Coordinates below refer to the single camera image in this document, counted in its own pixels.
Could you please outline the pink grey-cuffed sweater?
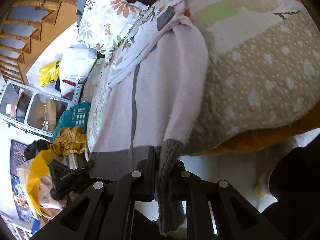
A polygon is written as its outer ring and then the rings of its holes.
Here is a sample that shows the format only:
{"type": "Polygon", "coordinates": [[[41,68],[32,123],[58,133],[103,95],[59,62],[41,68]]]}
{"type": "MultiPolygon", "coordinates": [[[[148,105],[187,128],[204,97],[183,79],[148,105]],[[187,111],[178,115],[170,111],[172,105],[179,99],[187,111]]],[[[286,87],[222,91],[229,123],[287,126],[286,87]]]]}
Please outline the pink grey-cuffed sweater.
{"type": "Polygon", "coordinates": [[[190,138],[200,113],[209,64],[206,43],[185,15],[167,31],[135,69],[110,88],[110,66],[92,100],[90,129],[93,178],[116,181],[156,152],[155,198],[159,231],[165,235],[184,222],[181,202],[169,198],[169,174],[190,138]]]}

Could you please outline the yellow cloth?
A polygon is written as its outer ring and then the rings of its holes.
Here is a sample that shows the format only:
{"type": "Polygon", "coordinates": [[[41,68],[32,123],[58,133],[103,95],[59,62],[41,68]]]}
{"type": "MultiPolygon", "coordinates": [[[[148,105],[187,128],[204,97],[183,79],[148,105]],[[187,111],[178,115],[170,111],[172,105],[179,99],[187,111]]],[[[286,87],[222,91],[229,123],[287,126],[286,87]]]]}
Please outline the yellow cloth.
{"type": "Polygon", "coordinates": [[[59,130],[50,149],[58,157],[66,157],[70,154],[82,154],[87,149],[86,135],[80,126],[65,127],[59,130]]]}

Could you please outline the teal printed package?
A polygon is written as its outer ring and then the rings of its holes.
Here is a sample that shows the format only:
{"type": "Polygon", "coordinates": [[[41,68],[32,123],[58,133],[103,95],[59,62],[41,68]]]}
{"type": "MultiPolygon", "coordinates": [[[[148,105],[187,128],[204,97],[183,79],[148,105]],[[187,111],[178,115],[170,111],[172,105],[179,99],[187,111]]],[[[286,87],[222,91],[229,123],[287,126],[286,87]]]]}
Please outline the teal printed package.
{"type": "Polygon", "coordinates": [[[66,127],[74,128],[79,126],[82,128],[82,132],[86,134],[90,107],[91,104],[84,101],[64,111],[53,131],[53,141],[56,139],[60,129],[66,127]]]}

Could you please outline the metal storage shelf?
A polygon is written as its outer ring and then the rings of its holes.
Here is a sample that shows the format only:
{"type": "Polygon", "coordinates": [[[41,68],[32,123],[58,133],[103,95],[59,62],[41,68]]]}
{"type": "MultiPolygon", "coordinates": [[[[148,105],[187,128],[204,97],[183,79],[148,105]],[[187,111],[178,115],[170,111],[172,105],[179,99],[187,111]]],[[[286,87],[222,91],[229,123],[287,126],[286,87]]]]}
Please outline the metal storage shelf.
{"type": "Polygon", "coordinates": [[[48,128],[45,116],[47,102],[55,106],[55,113],[59,114],[72,106],[71,100],[8,79],[1,90],[1,119],[25,132],[52,140],[54,129],[48,128]]]}

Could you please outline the yellow plastic bag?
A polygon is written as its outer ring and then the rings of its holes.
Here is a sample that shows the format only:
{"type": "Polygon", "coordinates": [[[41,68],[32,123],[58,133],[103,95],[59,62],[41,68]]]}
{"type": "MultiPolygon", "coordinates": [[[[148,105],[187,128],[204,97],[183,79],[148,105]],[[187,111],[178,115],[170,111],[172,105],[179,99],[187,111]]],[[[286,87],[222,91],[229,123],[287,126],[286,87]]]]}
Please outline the yellow plastic bag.
{"type": "Polygon", "coordinates": [[[55,83],[60,75],[60,62],[61,60],[55,60],[39,70],[39,86],[46,87],[55,83]]]}

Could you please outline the white plastic bag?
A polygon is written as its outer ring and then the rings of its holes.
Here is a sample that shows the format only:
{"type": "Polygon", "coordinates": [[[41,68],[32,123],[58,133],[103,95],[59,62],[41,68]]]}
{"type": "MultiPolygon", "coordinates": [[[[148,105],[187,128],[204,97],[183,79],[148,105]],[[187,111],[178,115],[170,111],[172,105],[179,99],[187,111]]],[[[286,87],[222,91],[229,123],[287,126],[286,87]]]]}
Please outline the white plastic bag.
{"type": "Polygon", "coordinates": [[[60,92],[67,95],[75,89],[73,84],[85,83],[97,60],[97,51],[84,44],[67,47],[60,62],[60,92]]]}

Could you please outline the white floral pillow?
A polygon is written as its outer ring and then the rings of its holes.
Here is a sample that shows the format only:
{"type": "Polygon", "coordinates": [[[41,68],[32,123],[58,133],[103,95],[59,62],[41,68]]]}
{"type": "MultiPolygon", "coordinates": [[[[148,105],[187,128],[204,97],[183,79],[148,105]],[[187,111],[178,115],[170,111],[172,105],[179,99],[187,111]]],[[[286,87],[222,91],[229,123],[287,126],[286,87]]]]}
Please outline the white floral pillow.
{"type": "Polygon", "coordinates": [[[147,9],[140,2],[87,0],[78,28],[77,41],[96,49],[109,60],[139,14],[147,9]]]}

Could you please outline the wooden bed headboard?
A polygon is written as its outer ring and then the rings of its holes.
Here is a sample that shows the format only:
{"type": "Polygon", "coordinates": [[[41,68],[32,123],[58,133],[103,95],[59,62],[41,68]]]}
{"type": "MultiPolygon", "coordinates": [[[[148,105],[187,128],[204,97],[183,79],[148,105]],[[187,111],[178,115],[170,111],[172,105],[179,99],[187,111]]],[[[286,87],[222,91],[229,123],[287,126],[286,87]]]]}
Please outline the wooden bed headboard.
{"type": "Polygon", "coordinates": [[[26,74],[44,50],[76,22],[78,0],[3,0],[1,78],[28,84],[26,74]]]}

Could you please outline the heart-patterned patchwork quilt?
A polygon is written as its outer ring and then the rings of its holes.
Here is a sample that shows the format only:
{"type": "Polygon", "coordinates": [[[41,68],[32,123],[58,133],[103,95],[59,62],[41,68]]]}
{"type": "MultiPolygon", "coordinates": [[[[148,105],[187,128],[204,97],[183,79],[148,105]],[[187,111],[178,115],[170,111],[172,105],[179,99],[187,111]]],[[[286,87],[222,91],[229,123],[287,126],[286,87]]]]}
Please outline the heart-patterned patchwork quilt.
{"type": "Polygon", "coordinates": [[[187,155],[251,152],[319,127],[319,30],[306,3],[184,1],[209,53],[187,155]]]}

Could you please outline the white printed garment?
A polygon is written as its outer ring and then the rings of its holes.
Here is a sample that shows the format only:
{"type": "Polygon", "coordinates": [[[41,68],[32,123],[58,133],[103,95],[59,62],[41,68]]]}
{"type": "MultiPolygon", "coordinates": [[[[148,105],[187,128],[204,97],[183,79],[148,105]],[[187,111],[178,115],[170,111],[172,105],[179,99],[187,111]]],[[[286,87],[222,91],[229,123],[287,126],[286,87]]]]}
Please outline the white printed garment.
{"type": "Polygon", "coordinates": [[[139,13],[118,48],[112,55],[108,87],[123,81],[152,51],[159,39],[184,18],[186,2],[174,0],[166,4],[154,3],[139,13]]]}

